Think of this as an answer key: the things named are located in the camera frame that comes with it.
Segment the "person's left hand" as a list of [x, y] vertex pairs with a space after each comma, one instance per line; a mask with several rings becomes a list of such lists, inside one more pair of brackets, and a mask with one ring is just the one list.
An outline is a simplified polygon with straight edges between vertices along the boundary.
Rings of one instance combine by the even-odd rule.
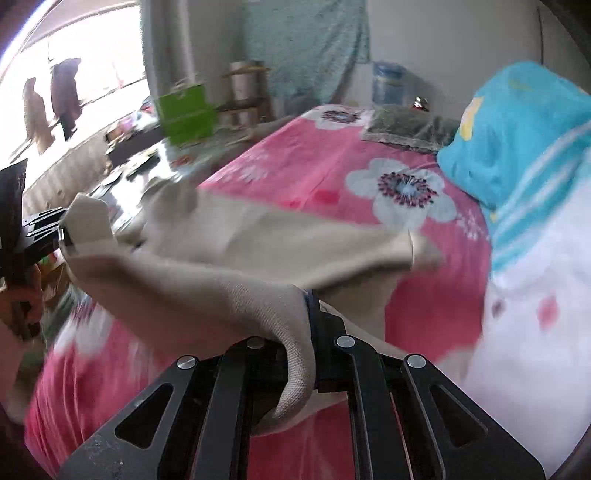
[[18, 340], [40, 335], [43, 311], [42, 278], [35, 264], [1, 278], [1, 321]]

